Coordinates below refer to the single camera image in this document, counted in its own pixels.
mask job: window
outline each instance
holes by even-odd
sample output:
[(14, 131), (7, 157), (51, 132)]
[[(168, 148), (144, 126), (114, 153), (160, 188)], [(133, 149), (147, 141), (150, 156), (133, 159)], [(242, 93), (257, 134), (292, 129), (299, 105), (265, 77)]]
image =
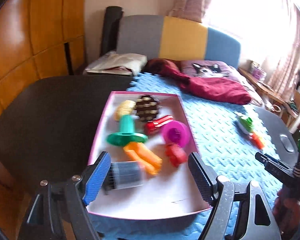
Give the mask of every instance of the window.
[(203, 21), (241, 42), (242, 61), (267, 59), (275, 68), (294, 40), (287, 31), (294, 21), (290, 6), (288, 0), (212, 0)]

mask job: red blanket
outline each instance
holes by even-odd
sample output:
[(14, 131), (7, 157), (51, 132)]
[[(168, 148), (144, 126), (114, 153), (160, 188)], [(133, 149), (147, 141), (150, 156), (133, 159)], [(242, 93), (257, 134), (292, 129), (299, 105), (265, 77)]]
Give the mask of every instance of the red blanket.
[(151, 59), (145, 67), (145, 72), (170, 77), (177, 81), (183, 91), (200, 98), (238, 105), (246, 105), (251, 101), (251, 96), (240, 83), (224, 77), (191, 77), (181, 73), (175, 63), (178, 62)]

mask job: yellow toy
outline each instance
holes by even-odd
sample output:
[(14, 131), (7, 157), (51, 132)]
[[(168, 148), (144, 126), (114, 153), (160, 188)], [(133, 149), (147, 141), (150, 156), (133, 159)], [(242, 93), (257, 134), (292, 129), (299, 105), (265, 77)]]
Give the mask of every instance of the yellow toy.
[(114, 119), (118, 122), (120, 118), (125, 114), (131, 114), (136, 103), (131, 100), (125, 100), (123, 101), (115, 111)]

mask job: toy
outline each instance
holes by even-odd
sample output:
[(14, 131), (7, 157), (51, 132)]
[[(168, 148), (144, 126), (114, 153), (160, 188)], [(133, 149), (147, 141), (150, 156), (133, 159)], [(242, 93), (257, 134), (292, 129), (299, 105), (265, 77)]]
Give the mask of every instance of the toy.
[(173, 121), (173, 116), (165, 115), (159, 119), (154, 119), (145, 124), (144, 131), (146, 135), (154, 134), (159, 131), (159, 128), (163, 125)]
[(238, 126), (243, 133), (249, 136), (250, 141), (259, 149), (262, 150), (265, 147), (264, 140), (261, 135), (253, 131), (253, 120), (245, 114), (234, 112), (238, 118)]
[(125, 100), (123, 101), (116, 109), (114, 114), (114, 119), (116, 121), (119, 121), (120, 118), (125, 114), (132, 114), (132, 111), (134, 110), (136, 103), (131, 100)]
[(249, 134), (253, 132), (253, 120), (245, 114), (235, 112), (238, 118), (238, 126), (243, 133)]
[(134, 122), (131, 115), (125, 114), (120, 118), (119, 132), (109, 134), (107, 142), (116, 146), (126, 146), (129, 142), (145, 142), (148, 136), (134, 131)]
[(170, 162), (176, 168), (179, 167), (181, 163), (185, 163), (188, 159), (186, 152), (175, 143), (166, 145), (166, 155), (169, 157)]
[(106, 191), (143, 185), (144, 166), (139, 161), (111, 163), (108, 175), (103, 183)]
[(160, 101), (150, 95), (144, 95), (137, 99), (136, 115), (139, 116), (140, 121), (151, 121), (157, 117), (159, 113)]
[(140, 161), (149, 174), (156, 175), (161, 170), (162, 159), (143, 143), (130, 142), (123, 150), (132, 160)]
[(182, 148), (190, 139), (188, 127), (182, 122), (170, 121), (162, 127), (161, 133), (167, 144), (165, 153), (172, 165), (178, 167), (181, 163), (186, 162), (188, 156)]
[(253, 144), (258, 147), (259, 150), (262, 150), (265, 147), (263, 138), (259, 134), (256, 134), (255, 132), (250, 133), (249, 138), (253, 142)]
[(190, 139), (189, 128), (179, 121), (167, 123), (162, 127), (161, 133), (166, 144), (175, 143), (181, 148), (186, 146)]

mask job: cat face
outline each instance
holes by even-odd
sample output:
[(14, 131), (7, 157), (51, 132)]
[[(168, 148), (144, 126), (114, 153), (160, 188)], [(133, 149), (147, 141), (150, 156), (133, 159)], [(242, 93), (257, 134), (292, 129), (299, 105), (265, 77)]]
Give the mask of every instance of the cat face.
[(195, 68), (197, 73), (195, 77), (228, 77), (230, 74), (228, 72), (221, 72), (221, 69), (218, 64), (213, 66), (200, 65), (198, 63), (192, 63), (192, 66)]

